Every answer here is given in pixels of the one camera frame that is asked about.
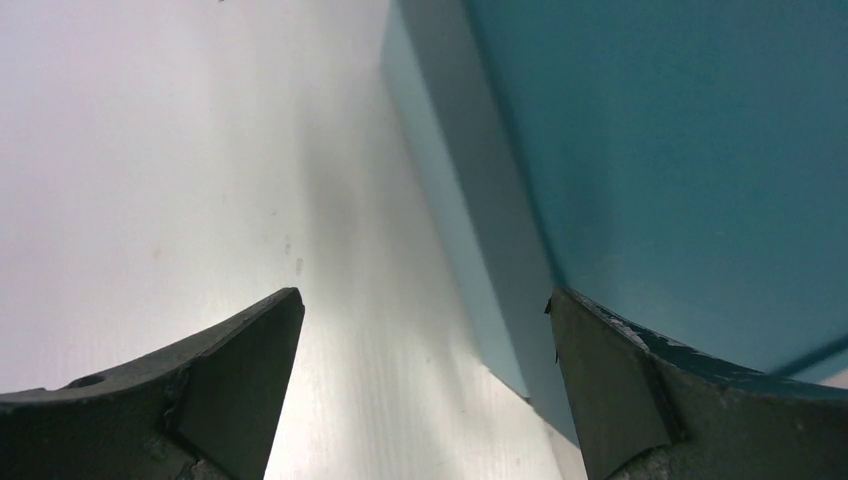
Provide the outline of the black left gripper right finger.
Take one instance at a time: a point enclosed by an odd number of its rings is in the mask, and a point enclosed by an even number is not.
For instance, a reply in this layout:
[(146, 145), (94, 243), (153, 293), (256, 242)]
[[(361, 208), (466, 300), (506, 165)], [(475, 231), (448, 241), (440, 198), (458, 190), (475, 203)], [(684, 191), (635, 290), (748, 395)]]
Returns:
[(556, 288), (547, 305), (591, 479), (843, 479), (847, 393), (715, 358)]

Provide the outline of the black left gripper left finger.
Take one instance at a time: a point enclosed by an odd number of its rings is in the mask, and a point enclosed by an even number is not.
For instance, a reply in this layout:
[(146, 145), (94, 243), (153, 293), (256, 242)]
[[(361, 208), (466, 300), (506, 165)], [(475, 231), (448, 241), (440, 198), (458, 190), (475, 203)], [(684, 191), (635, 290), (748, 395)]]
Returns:
[(281, 289), (233, 317), (56, 389), (1, 397), (5, 479), (260, 479), (305, 307)]

